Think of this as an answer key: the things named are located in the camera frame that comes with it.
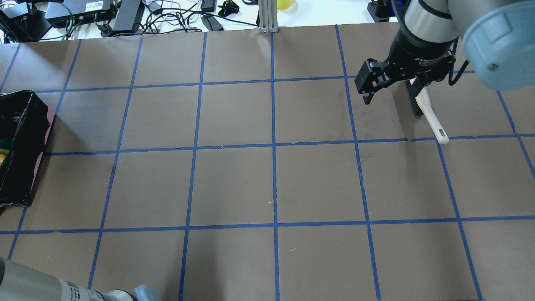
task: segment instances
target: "black cable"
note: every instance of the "black cable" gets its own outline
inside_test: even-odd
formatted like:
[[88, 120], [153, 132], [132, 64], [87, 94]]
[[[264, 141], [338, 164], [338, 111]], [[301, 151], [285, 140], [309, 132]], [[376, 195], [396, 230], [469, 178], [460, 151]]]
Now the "black cable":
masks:
[[63, 37], [63, 35], [60, 35], [60, 36], [57, 36], [57, 37], [49, 37], [47, 39], [40, 39], [39, 41], [55, 40], [55, 39], [60, 39], [62, 37]]
[[[44, 32], [43, 35], [47, 34], [47, 32], [48, 32], [49, 30], [51, 30], [51, 29], [52, 29], [52, 26], [50, 25], [50, 26], [47, 28], [47, 30]], [[41, 41], [41, 40], [48, 40], [48, 39], [37, 39], [37, 38], [35, 38], [35, 37], [31, 37], [31, 36], [29, 36], [28, 39], [30, 39], [30, 40], [34, 40], [35, 42], [37, 42], [37, 41]]]
[[[178, 24], [174, 24], [172, 20], [165, 19], [166, 17], [174, 17], [175, 20], [178, 21]], [[179, 12], [163, 13], [163, 14], [160, 14], [160, 16], [156, 17], [156, 19], [154, 20], [152, 20], [152, 16], [147, 16], [145, 26], [147, 29], [148, 28], [152, 29], [152, 26], [154, 26], [156, 28], [156, 32], [158, 32], [158, 28], [156, 27], [155, 23], [162, 23], [162, 22], [166, 22], [172, 26], [181, 26], [185, 32], [188, 32], [188, 30], [190, 30], [189, 28], [186, 27], [186, 19]]]
[[78, 24], [75, 24], [74, 21], [72, 21], [72, 24], [71, 24], [71, 29], [67, 30], [67, 32], [65, 33], [65, 41], [70, 39], [72, 34], [74, 33], [74, 30], [82, 23], [82, 20], [79, 20]]
[[227, 20], [227, 21], [234, 22], [234, 23], [240, 23], [240, 24], [245, 24], [245, 25], [250, 25], [250, 26], [258, 27], [258, 26], [256, 26], [256, 24], [253, 24], [253, 23], [247, 23], [247, 22], [243, 22], [243, 21], [232, 20], [232, 19], [228, 19], [228, 18], [225, 18], [225, 17], [221, 17], [220, 15], [217, 15], [217, 14], [207, 13], [207, 12], [202, 12], [202, 11], [194, 12], [194, 13], [190, 14], [190, 15], [188, 16], [188, 18], [191, 17], [191, 16], [194, 15], [194, 14], [202, 14], [203, 16], [217, 17], [217, 18], [221, 18], [221, 19], [224, 19], [224, 20]]
[[468, 64], [470, 64], [470, 62], [464, 61], [463, 65], [459, 69], [459, 72], [457, 73], [457, 76], [455, 78], [453, 78], [453, 66], [452, 66], [452, 69], [450, 70], [449, 77], [448, 77], [448, 84], [450, 86], [453, 86], [454, 84], [456, 84], [459, 81], [459, 79], [461, 78], [461, 76], [464, 73], [464, 70], [466, 70], [466, 68], [468, 67]]
[[[168, 7], [166, 9], [168, 10], [176, 10], [176, 12], [173, 13], [167, 13], [167, 14], [163, 14], [164, 16], [172, 16], [172, 17], [175, 17], [175, 19], [178, 21], [178, 24], [173, 24], [171, 23], [170, 20], [167, 20], [165, 19], [165, 21], [167, 23], [169, 23], [169, 25], [172, 25], [172, 26], [181, 26], [185, 32], [188, 32], [188, 28], [186, 27], [186, 18], [182, 15], [182, 13], [178, 12], [178, 11], [182, 11], [182, 7], [180, 6], [180, 3], [177, 3], [175, 1], [171, 1], [171, 0], [160, 0], [162, 1], [162, 4], [163, 2], [169, 2], [169, 3], [174, 3], [174, 4], [178, 4], [178, 8], [176, 7]], [[196, 5], [198, 5], [198, 2], [193, 4], [190, 8], [188, 8], [188, 10], [191, 10], [193, 9]]]
[[99, 25], [97, 23], [98, 18], [98, 12], [95, 13], [95, 19], [93, 20], [93, 23], [97, 26], [98, 30], [101, 32], [101, 37], [108, 37], [113, 33], [113, 29], [110, 26], [110, 23], [104, 23], [103, 25]]
[[[459, 37], [457, 37], [457, 39], [455, 39], [455, 41], [453, 42], [453, 46], [452, 46], [452, 54], [455, 55], [455, 53], [457, 52], [457, 45], [459, 43]], [[448, 75], [448, 84], [450, 86], [453, 86], [454, 84], [456, 84], [459, 79], [461, 78], [461, 76], [463, 75], [464, 71], [466, 70], [466, 68], [468, 67], [468, 64], [470, 64], [470, 62], [468, 61], [464, 61], [464, 63], [462, 64], [461, 68], [459, 69], [459, 72], [457, 73], [457, 75], [455, 76], [455, 78], [453, 78], [453, 69], [454, 69], [454, 64], [452, 64], [452, 67], [451, 69], [449, 70], [449, 75]]]
[[71, 9], [68, 8], [67, 5], [63, 4], [63, 2], [61, 2], [60, 4], [68, 11], [68, 14], [71, 17], [71, 19], [74, 19], [74, 15], [73, 15]]
[[[202, 32], [202, 30], [200, 30], [200, 29], [190, 29], [190, 30], [193, 30], [194, 32]], [[131, 35], [143, 35], [143, 34], [167, 34], [167, 33], [173, 33], [173, 32], [181, 32], [181, 31], [184, 31], [184, 29], [179, 28], [179, 29], [174, 29], [172, 31], [160, 32], [160, 33], [152, 33], [152, 32], [145, 32], [145, 33], [119, 33], [119, 34], [115, 34], [113, 36], [131, 36]]]
[[178, 4], [178, 7], [180, 7], [180, 3], [176, 2], [176, 1], [171, 1], [171, 0], [152, 0], [152, 1], [144, 1], [145, 3], [154, 3], [156, 1], [162, 1], [162, 2], [170, 2], [170, 3], [174, 3], [174, 4]]

